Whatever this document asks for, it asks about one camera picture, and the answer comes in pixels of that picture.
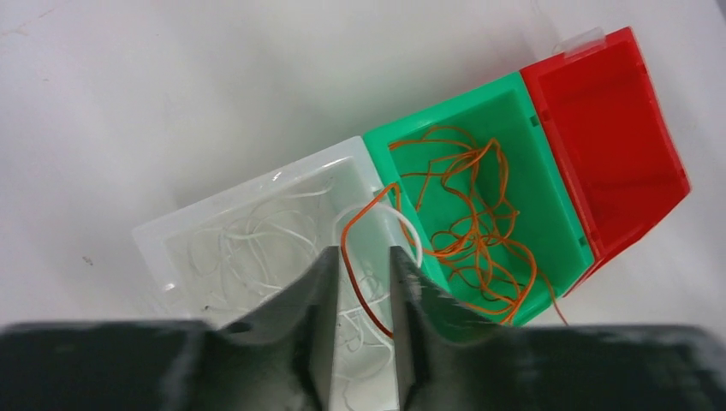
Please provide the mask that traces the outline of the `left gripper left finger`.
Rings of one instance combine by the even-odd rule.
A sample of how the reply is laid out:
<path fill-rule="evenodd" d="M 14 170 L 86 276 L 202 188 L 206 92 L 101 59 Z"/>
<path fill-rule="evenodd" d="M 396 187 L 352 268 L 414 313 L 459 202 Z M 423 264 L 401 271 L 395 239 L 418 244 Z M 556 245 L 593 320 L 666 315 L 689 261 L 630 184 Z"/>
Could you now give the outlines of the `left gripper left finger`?
<path fill-rule="evenodd" d="M 339 250 L 222 328 L 199 320 L 1 330 L 4 410 L 326 410 Z"/>

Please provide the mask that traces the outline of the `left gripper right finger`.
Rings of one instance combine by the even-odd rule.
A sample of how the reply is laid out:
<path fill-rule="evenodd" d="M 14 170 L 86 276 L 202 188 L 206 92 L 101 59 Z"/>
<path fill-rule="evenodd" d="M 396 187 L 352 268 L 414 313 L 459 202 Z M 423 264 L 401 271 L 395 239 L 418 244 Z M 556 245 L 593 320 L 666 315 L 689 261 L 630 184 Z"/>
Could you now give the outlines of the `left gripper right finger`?
<path fill-rule="evenodd" d="M 685 325 L 496 324 L 390 249 L 402 410 L 722 410 L 725 346 Z"/>

